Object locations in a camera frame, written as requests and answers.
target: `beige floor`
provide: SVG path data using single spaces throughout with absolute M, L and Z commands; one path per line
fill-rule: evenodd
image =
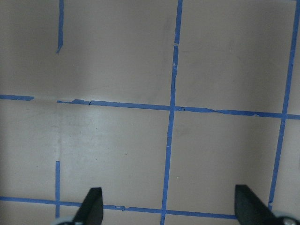
M 300 218 L 300 45 L 283 110 L 296 1 L 183 0 L 179 44 L 176 0 L 64 3 L 56 54 L 58 0 L 0 1 L 2 224 L 49 225 L 99 186 L 103 225 L 158 225 L 165 200 L 166 225 L 237 225 L 235 184 Z

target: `floor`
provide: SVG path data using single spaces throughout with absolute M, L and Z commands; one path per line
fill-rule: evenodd
M 0 1 L 0 220 L 300 218 L 299 0 Z

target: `blue painter's tape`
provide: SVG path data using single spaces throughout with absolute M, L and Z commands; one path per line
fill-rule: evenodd
M 46 199 L 14 198 L 14 197 L 4 197 L 4 196 L 0 196 L 0 201 L 18 202 L 18 203 L 39 203 L 39 204 L 50 204 L 50 205 L 56 204 L 55 201 L 46 200 Z
M 300 115 L 287 114 L 286 118 L 290 120 L 300 120 Z
M 182 2 L 183 0 L 178 0 L 177 3 L 177 16 L 176 16 L 176 28 L 175 28 L 175 44 L 179 45 L 180 41 L 180 29 L 181 29 L 181 15 L 182 15 Z
M 33 96 L 19 96 L 19 95 L 0 95 L 0 99 L 31 101 L 34 99 L 34 97 Z
M 64 0 L 60 0 L 60 16 L 58 19 L 58 47 L 56 53 L 60 52 L 60 49 L 63 45 L 64 33 Z
M 20 203 L 40 203 L 40 204 L 51 204 L 51 205 L 56 205 L 56 203 L 57 203 L 56 201 L 51 201 L 51 200 L 30 199 L 30 198 L 14 198 L 14 197 L 3 197 L 3 196 L 0 196 L 0 201 L 20 202 Z M 79 203 L 79 202 L 60 202 L 60 205 L 80 207 L 81 203 Z M 104 209 L 106 209 L 106 210 L 132 211 L 132 212 L 157 213 L 157 214 L 162 213 L 162 211 L 158 210 L 158 209 L 148 209 L 148 208 L 138 208 L 138 207 L 126 208 L 125 206 L 116 206 L 116 205 L 104 205 Z M 163 214 L 164 218 L 165 218 L 166 214 L 180 215 L 180 216 L 192 216 L 192 217 L 236 219 L 236 217 L 234 215 L 203 213 L 203 212 L 188 212 L 188 211 L 166 210 Z
M 173 125 L 174 125 L 174 115 L 175 115 L 176 76 L 177 76 L 177 69 L 178 69 L 178 54 L 179 54 L 178 45 L 180 42 L 182 2 L 183 0 L 178 0 L 177 3 L 173 64 L 172 64 L 172 79 L 171 79 L 171 94 L 170 94 L 171 95 L 170 114 L 169 114 L 167 145 L 166 145 L 166 153 L 165 153 L 165 174 L 164 174 L 164 187 L 163 187 L 160 225 L 165 224 L 165 215 L 167 212 L 167 198 L 168 198 L 168 189 L 169 189 L 170 162 L 171 162 L 171 151 L 172 151 L 172 135 L 173 135 Z
M 227 110 L 227 109 L 208 109 L 208 108 L 197 108 L 197 107 L 182 107 L 176 106 L 176 111 L 188 111 L 195 113 L 222 113 L 226 115 L 241 115 L 241 116 L 258 116 L 258 117 L 273 117 L 282 118 L 281 113 L 274 112 L 254 112 L 254 111 L 241 111 L 241 110 Z
M 60 217 L 60 161 L 55 164 L 55 217 Z
M 121 108 L 136 108 L 136 109 L 153 109 L 153 110 L 166 110 L 169 111 L 170 107 L 166 105 L 148 105 L 137 103 L 124 103 L 124 102 L 105 102 L 105 101 L 84 101 L 81 99 L 75 99 L 72 102 L 57 101 L 57 103 L 64 104 L 78 104 L 78 105 L 98 105 L 98 106 L 112 106 Z
M 268 207 L 269 207 L 270 210 L 272 209 L 272 204 L 273 204 L 273 201 L 274 201 L 276 181 L 277 181 L 277 176 L 278 176 L 280 156 L 281 156 L 281 150 L 282 150 L 282 143 L 283 143 L 283 137 L 284 137 L 284 133 L 285 133 L 285 119 L 287 117 L 287 109 L 288 109 L 289 97 L 290 97 L 290 91 L 291 91 L 291 83 L 292 83 L 292 76 L 293 76 L 293 65 L 294 65 L 294 59 L 295 59 L 296 44 L 297 44 L 299 18 L 300 18 L 300 0 L 297 0 L 296 9 L 295 9 L 293 32 L 292 32 L 292 43 L 291 43 L 291 50 L 290 50 L 289 66 L 288 66 L 287 78 L 286 78 L 286 84 L 285 84 L 285 98 L 284 98 L 283 107 L 282 107 L 282 114 L 284 115 L 284 117 L 281 119 L 281 124 L 280 124 L 280 129 L 279 129 L 277 150 L 276 150 L 275 163 L 274 163 L 272 182 L 271 182 L 271 188 L 270 188 L 270 195 L 269 195 L 269 205 L 268 205 Z
M 148 209 L 148 208 L 137 208 L 137 207 L 129 207 L 126 208 L 126 211 L 132 211 L 132 212 L 147 212 L 147 213 L 161 213 L 161 210 L 158 209 Z
M 220 218 L 220 219 L 237 219 L 235 215 L 204 213 L 204 212 L 185 212 L 185 211 L 168 210 L 167 214 L 170 214 L 170 215 L 181 215 L 181 216 L 191 216 L 191 217 L 207 217 L 207 218 Z

